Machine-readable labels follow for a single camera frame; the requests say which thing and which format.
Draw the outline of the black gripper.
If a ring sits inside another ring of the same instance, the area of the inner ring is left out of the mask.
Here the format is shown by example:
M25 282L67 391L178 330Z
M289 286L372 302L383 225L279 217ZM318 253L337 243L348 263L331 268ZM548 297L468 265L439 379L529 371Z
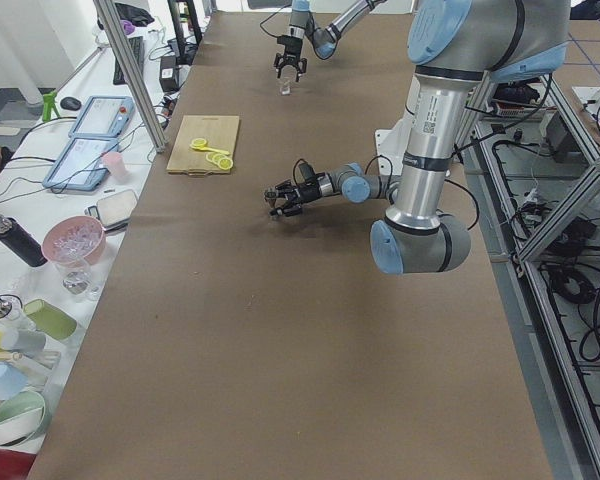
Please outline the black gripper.
M281 78L281 64L282 62L296 63L296 77L295 81L299 82L300 78L306 73L307 70L307 59L301 58L301 51L303 46L303 40L301 38L280 35L277 37L277 44L284 47L282 54L277 54L274 58L274 69L276 72L276 78Z
M272 209L273 217L293 217L302 213L302 205L320 199L323 194L320 181L326 178L325 172L313 175L303 174L303 182L293 184L287 179L275 186L277 192L282 192L285 203Z

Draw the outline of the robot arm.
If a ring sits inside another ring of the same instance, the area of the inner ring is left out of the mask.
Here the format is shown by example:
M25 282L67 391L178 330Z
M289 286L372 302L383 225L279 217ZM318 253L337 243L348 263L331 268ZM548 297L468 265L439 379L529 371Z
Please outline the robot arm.
M293 1L287 32L276 37L277 44L284 47L282 53L276 54L273 62L277 77L282 76L286 67L292 67L295 70L295 81L298 82L307 70L307 59L302 55L304 40L310 42L319 59L329 59L335 53L344 34L380 4L382 1L355 1L322 28L310 9L309 1Z
M483 80L521 81L550 74L566 56L566 1L424 1L410 27L407 53L418 85L399 176L369 176L356 164L317 173L300 167L299 183L267 190L272 216L293 216L317 199L389 205L370 231L384 273L444 272L467 258L467 227L438 202L455 152L469 92Z

